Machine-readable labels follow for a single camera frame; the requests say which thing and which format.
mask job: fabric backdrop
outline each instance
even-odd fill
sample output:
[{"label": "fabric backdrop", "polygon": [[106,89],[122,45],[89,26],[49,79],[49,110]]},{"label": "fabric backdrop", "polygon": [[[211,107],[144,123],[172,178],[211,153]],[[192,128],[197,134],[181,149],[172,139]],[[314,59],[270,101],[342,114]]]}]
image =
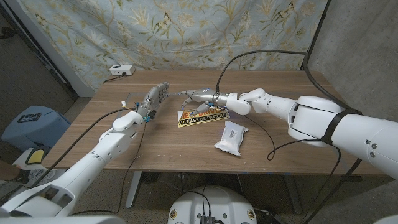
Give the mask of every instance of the fabric backdrop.
[{"label": "fabric backdrop", "polygon": [[[307,51],[327,0],[19,0],[81,80],[97,90],[113,64],[222,69],[249,50]],[[233,70],[298,70],[302,55],[253,54]]]}]

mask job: metal stand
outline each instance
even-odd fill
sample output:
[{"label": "metal stand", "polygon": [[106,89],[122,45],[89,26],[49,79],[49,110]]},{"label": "metal stand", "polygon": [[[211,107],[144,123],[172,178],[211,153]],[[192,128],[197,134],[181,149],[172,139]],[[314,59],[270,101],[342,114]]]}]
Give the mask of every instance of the metal stand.
[{"label": "metal stand", "polygon": [[299,193],[297,192],[296,183],[292,175],[284,175],[284,180],[289,193],[290,201],[292,202],[293,211],[297,215],[303,213],[303,208],[300,203]]},{"label": "metal stand", "polygon": [[127,196],[126,199],[126,208],[132,208],[132,206],[134,205],[134,199],[137,194],[141,174],[142,171],[135,171],[134,174],[132,175],[129,195]]}]

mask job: black strap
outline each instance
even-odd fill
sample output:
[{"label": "black strap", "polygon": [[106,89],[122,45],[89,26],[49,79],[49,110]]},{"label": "black strap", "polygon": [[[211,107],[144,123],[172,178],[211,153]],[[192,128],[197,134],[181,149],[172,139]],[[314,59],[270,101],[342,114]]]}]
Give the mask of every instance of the black strap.
[{"label": "black strap", "polygon": [[11,217],[32,217],[32,215],[26,214],[25,212],[13,210],[10,213]]},{"label": "black strap", "polygon": [[346,115],[349,115],[349,114],[362,115],[362,112],[360,112],[354,108],[348,108],[348,109],[336,114],[336,116],[333,118],[333,120],[330,122],[328,128],[326,129],[325,134],[321,137],[321,141],[332,146],[333,141],[331,140],[331,136],[335,132],[335,129],[336,129],[338,123],[341,121],[341,119],[343,119]]},{"label": "black strap", "polygon": [[310,220],[321,210],[321,208],[326,204],[326,201],[329,200],[336,192],[337,190],[341,187],[341,185],[346,181],[348,177],[355,171],[355,169],[359,166],[359,164],[362,162],[360,158],[356,159],[354,165],[349,169],[349,171],[340,179],[340,181],[337,183],[337,185],[331,190],[331,192],[328,194],[328,196],[323,199],[321,204],[318,205],[318,207],[313,211],[313,213],[309,216],[309,218],[303,222],[303,224],[308,224]]}]

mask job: blue bin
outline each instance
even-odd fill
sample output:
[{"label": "blue bin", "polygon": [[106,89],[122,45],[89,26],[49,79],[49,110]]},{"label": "blue bin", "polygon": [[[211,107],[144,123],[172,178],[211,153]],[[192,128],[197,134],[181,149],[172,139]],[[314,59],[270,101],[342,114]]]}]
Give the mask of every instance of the blue bin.
[{"label": "blue bin", "polygon": [[70,122],[55,110],[30,106],[9,124],[1,140],[21,151],[38,146],[54,147],[69,126]]}]

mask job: yellow sign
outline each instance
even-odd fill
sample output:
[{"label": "yellow sign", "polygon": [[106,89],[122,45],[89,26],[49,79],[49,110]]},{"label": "yellow sign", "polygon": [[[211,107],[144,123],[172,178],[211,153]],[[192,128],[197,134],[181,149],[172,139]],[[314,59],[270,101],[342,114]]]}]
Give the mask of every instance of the yellow sign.
[{"label": "yellow sign", "polygon": [[221,119],[228,119],[228,110],[220,109],[209,109],[204,113],[198,113],[195,116],[189,116],[189,114],[194,110],[182,111],[181,117],[178,121],[178,127],[185,127],[194,124],[202,124],[210,121],[218,121]]}]

